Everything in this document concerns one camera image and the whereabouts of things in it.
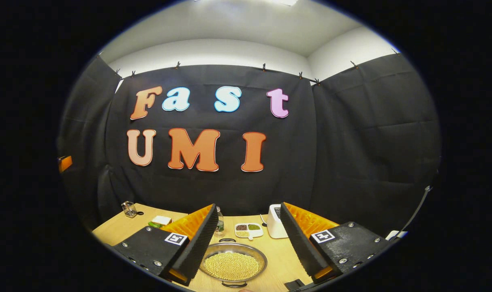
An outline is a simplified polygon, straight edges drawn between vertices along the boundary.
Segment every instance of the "pink letter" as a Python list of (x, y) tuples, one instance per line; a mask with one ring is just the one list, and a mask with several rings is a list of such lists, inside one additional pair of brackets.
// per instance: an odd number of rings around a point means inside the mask
[(282, 94), (282, 89), (277, 88), (275, 90), (268, 91), (266, 95), (272, 98), (272, 114), (277, 118), (287, 117), (289, 111), (287, 111), (287, 109), (283, 109), (282, 101), (287, 101), (288, 97), (287, 95)]

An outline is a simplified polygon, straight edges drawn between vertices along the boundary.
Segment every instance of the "black fabric backdrop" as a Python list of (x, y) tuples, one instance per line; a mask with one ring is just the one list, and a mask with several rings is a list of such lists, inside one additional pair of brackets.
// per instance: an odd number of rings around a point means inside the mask
[[(130, 120), (138, 91), (161, 86), (148, 114)], [(239, 108), (231, 113), (214, 108), (215, 91), (239, 87)], [(184, 111), (165, 111), (161, 104), (176, 87), (190, 90), (190, 106)], [(286, 118), (270, 110), (268, 91), (281, 88), (289, 101)], [(105, 133), (108, 175), (101, 181), (98, 203), (102, 219), (121, 211), (125, 200), (152, 207), (190, 213), (215, 203), (228, 216), (264, 214), (270, 204), (291, 202), (309, 208), (316, 163), (316, 118), (309, 81), (282, 72), (231, 65), (194, 65), (168, 68), (126, 78), (111, 103)], [(168, 168), (172, 139), (168, 131), (184, 128), (195, 143), (204, 129), (220, 132), (216, 141), (216, 172), (185, 166)], [(137, 152), (144, 155), (145, 129), (154, 129), (153, 158), (149, 165), (133, 164), (128, 155), (127, 130), (137, 129)], [(255, 131), (266, 135), (261, 150), (260, 172), (243, 172), (246, 154), (242, 135)]]
[(439, 121), (420, 76), (393, 54), (312, 88), (318, 145), (310, 210), (382, 236), (400, 230), (440, 162)]
[(72, 89), (62, 114), (57, 138), (59, 156), (72, 156), (62, 178), (66, 192), (89, 229), (101, 223), (98, 212), (98, 176), (105, 165), (105, 121), (120, 76), (100, 58), (94, 58)]

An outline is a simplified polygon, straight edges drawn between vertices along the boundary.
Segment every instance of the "green object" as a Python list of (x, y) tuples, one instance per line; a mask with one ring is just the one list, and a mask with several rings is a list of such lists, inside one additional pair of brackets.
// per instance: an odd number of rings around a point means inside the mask
[(156, 224), (156, 223), (154, 223), (154, 222), (149, 222), (149, 226), (152, 226), (152, 227), (154, 227), (154, 228), (162, 228), (162, 227), (163, 227), (163, 225), (161, 225), (161, 224)]

